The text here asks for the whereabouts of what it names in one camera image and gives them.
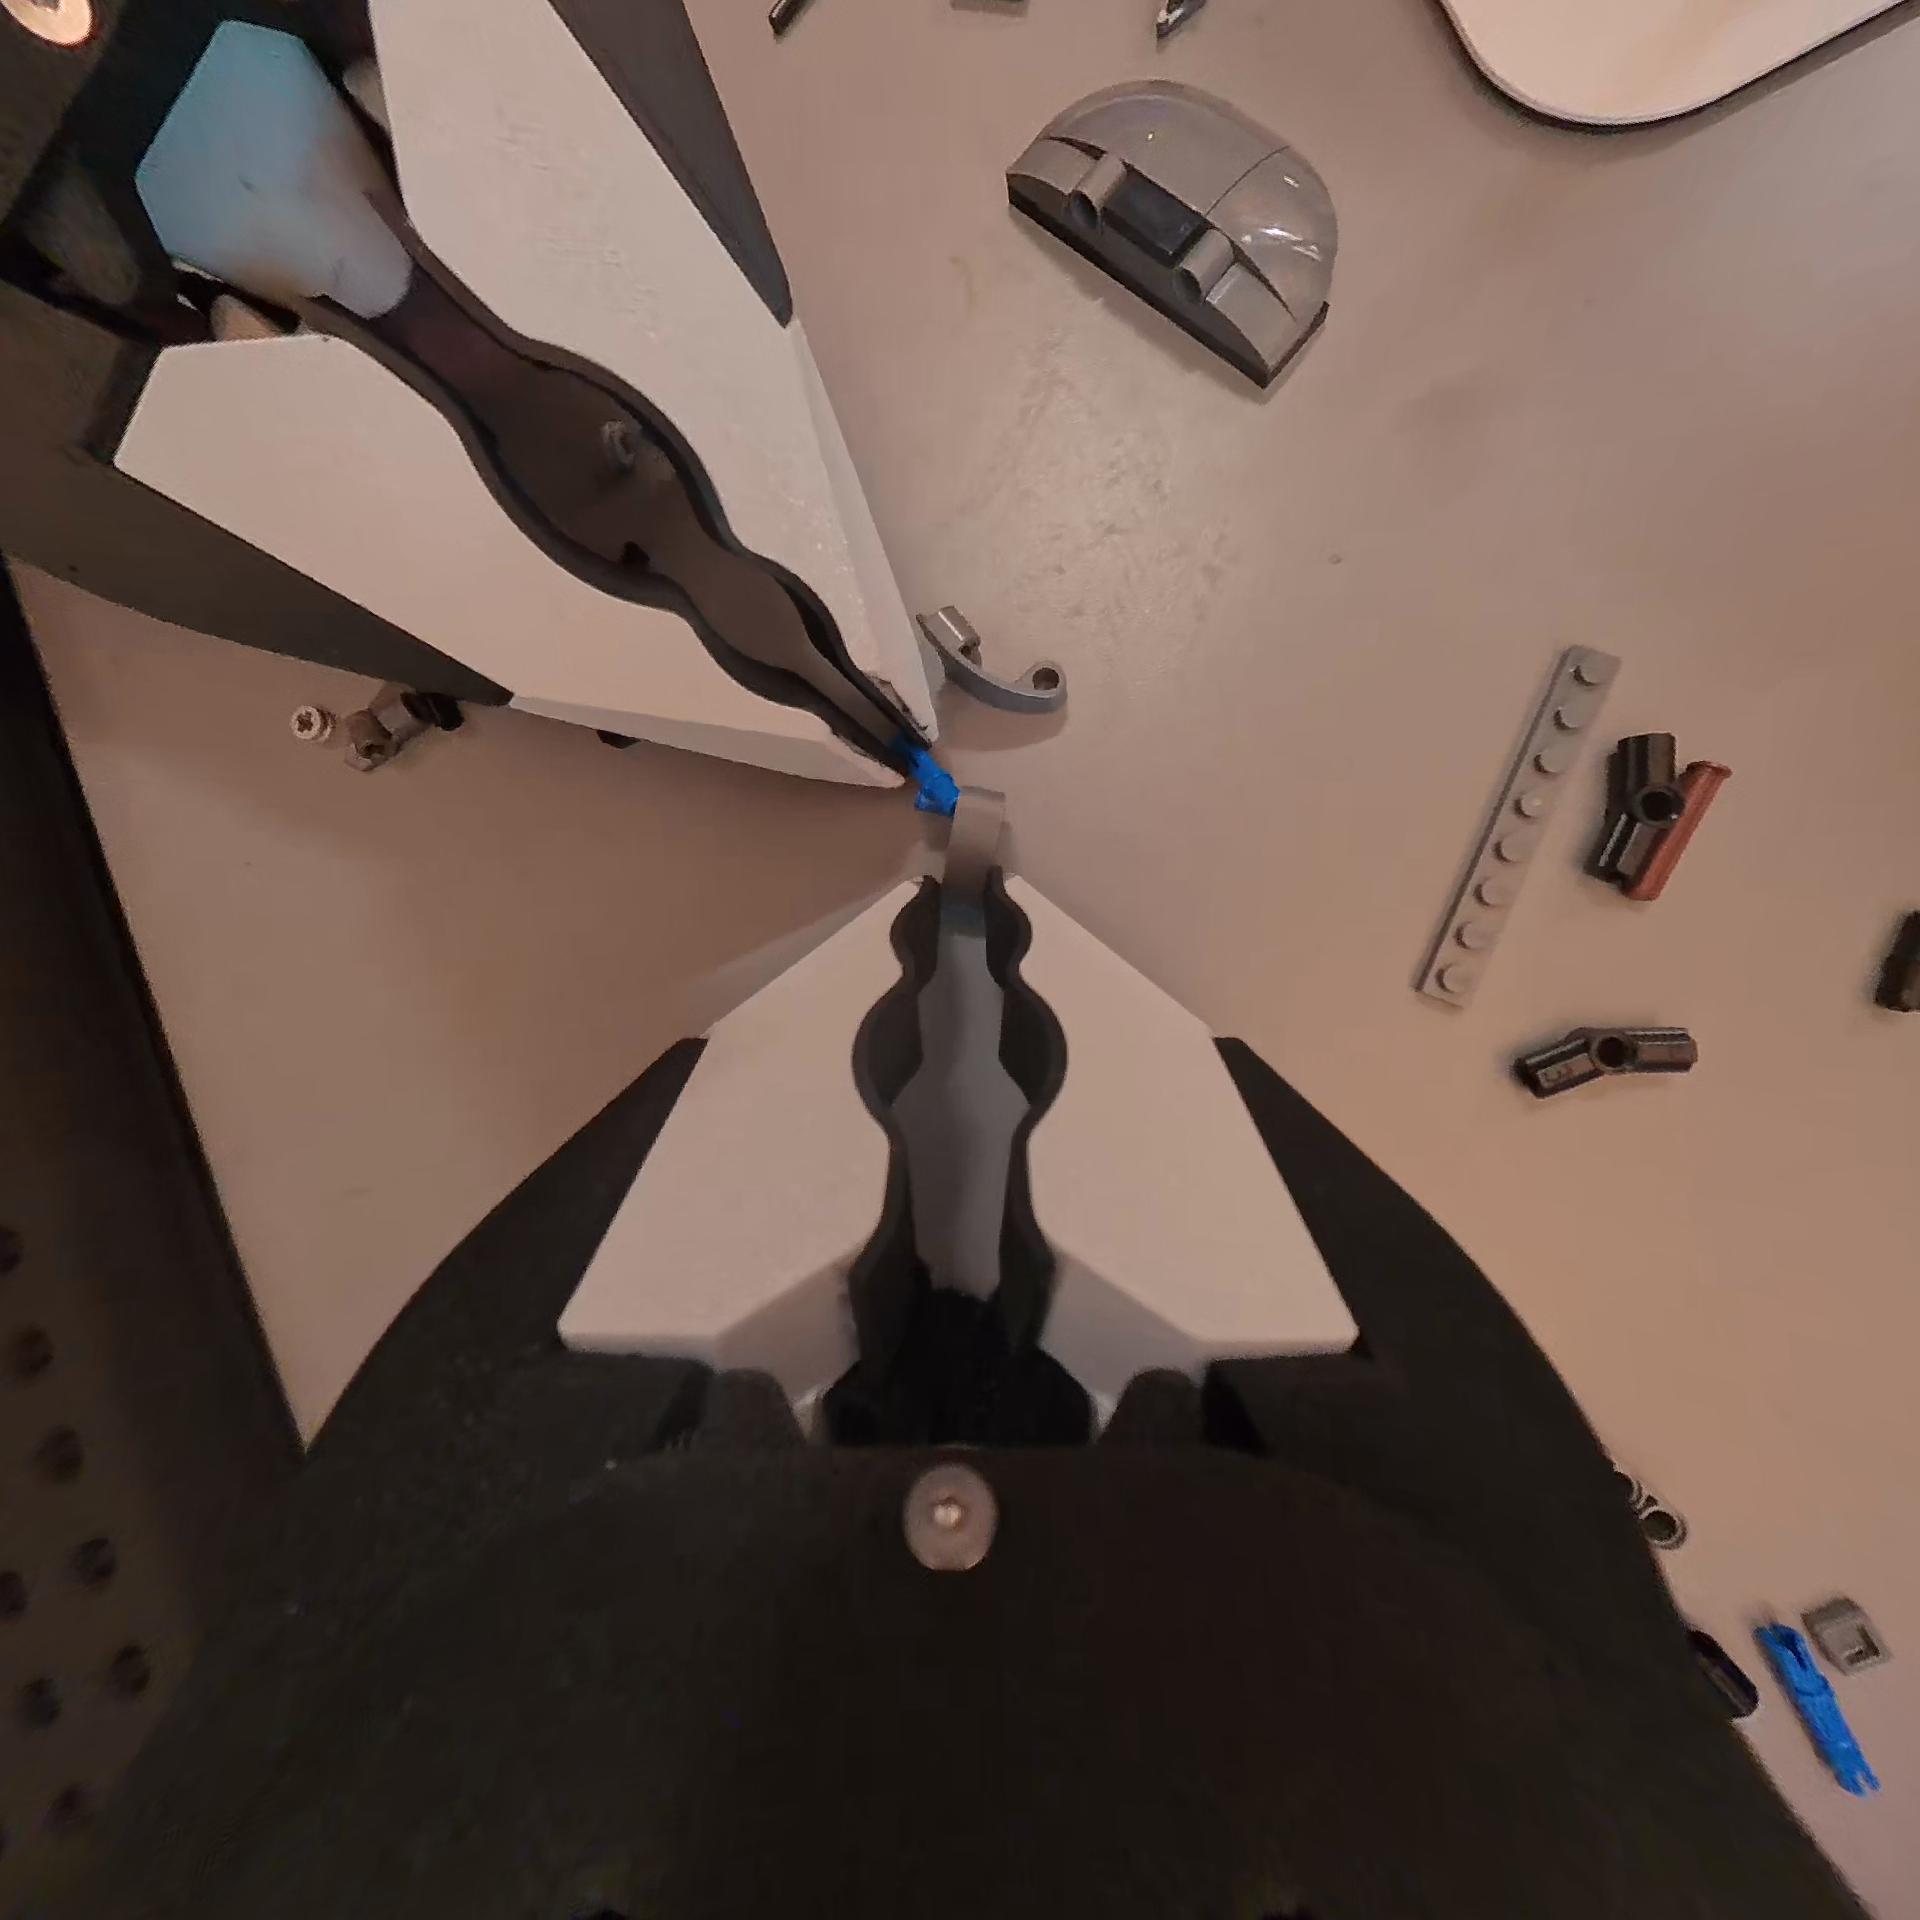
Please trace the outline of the white magnifier stand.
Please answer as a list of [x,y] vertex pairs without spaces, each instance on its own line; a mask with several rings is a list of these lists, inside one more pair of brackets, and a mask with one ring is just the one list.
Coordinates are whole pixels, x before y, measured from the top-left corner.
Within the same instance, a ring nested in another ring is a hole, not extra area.
[[1892,1],[1443,1],[1454,37],[1511,104],[1629,130],[1715,106],[1894,10]]

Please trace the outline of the black angled lego connector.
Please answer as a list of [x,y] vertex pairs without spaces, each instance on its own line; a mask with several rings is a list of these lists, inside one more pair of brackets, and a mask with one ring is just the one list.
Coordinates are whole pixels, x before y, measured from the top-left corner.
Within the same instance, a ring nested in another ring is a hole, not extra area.
[[1697,1060],[1697,1041],[1684,1025],[1588,1023],[1513,1055],[1509,1071],[1543,1099],[1618,1077],[1688,1073]]

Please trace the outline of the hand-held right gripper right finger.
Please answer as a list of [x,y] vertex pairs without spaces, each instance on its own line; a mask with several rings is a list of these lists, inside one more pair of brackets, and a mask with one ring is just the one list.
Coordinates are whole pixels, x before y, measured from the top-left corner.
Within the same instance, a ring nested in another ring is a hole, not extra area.
[[982,889],[1027,1112],[1002,1300],[1108,1419],[1144,1374],[1345,1353],[1320,1245],[1212,1027],[1020,875]]

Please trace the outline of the grey curved lego panel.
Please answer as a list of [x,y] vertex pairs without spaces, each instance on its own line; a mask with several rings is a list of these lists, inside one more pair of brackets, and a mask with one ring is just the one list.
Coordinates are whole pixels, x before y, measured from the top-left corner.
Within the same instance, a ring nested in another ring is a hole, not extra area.
[[1328,317],[1332,192],[1307,156],[1215,93],[1172,79],[1088,93],[1004,184],[1013,211],[1260,389]]

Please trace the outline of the black and brown lego connector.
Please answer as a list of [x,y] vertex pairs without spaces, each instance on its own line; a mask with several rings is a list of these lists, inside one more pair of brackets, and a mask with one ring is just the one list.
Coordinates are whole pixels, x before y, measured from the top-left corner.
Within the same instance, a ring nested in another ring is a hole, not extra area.
[[1622,900],[1659,900],[1729,780],[1724,762],[1680,764],[1671,732],[1622,735],[1605,759],[1604,811],[1584,872]]

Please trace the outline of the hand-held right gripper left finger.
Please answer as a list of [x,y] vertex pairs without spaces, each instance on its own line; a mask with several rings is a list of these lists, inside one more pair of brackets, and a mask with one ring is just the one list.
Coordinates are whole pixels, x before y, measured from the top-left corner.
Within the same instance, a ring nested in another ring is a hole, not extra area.
[[757,1371],[791,1403],[851,1367],[892,1168],[855,1039],[938,926],[938,888],[899,882],[707,1027],[557,1317],[567,1350]]

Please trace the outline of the grey lego pin connector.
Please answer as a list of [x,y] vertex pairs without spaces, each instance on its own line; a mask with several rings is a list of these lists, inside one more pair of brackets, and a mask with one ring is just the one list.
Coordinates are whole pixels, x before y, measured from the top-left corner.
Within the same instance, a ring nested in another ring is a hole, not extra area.
[[916,626],[941,678],[973,702],[1020,715],[1044,715],[1066,708],[1067,686],[1056,663],[1039,659],[1017,675],[998,673],[983,658],[978,628],[958,606],[945,604],[933,612],[919,612]]

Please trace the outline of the black perforated board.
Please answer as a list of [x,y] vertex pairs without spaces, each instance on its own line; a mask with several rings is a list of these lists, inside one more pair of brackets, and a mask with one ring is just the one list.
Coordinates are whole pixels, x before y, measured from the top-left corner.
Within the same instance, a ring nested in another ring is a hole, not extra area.
[[11,577],[1,586],[1,1895],[42,1915],[297,1453]]

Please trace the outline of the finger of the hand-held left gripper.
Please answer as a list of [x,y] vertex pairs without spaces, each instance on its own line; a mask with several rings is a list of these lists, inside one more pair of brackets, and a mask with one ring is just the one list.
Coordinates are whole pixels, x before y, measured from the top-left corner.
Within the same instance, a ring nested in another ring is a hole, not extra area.
[[726,531],[933,739],[913,619],[686,4],[366,11],[430,254],[516,333],[649,402]]
[[547,558],[453,426],[352,344],[297,331],[164,347],[111,461],[517,710],[805,780],[901,785],[823,717],[742,686],[681,614]]

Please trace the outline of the small grey lego beam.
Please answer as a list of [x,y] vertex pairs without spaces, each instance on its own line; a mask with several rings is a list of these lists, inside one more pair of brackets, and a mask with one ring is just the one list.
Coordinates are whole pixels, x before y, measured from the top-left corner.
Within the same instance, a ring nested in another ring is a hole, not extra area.
[[1004,991],[990,963],[987,875],[1004,797],[964,787],[939,874],[933,972],[918,1012],[922,1065],[897,1102],[913,1191],[916,1245],[938,1287],[987,1300],[1011,1146],[1027,1110],[998,1055]]

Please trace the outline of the blue lego piece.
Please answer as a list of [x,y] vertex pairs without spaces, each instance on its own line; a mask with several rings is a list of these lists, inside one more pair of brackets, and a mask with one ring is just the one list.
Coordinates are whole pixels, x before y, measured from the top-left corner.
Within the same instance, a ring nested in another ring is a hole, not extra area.
[[1811,1752],[1835,1785],[1853,1798],[1879,1793],[1879,1779],[1859,1747],[1859,1739],[1844,1715],[1810,1639],[1798,1627],[1773,1618],[1760,1620],[1751,1627],[1751,1637]]

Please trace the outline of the long grey lego plate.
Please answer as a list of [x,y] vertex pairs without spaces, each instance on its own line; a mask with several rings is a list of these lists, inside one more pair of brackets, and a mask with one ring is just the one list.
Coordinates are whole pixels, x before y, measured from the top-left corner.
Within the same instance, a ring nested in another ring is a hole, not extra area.
[[1588,752],[1622,659],[1573,644],[1551,663],[1411,983],[1465,1010],[1513,918],[1548,825]]

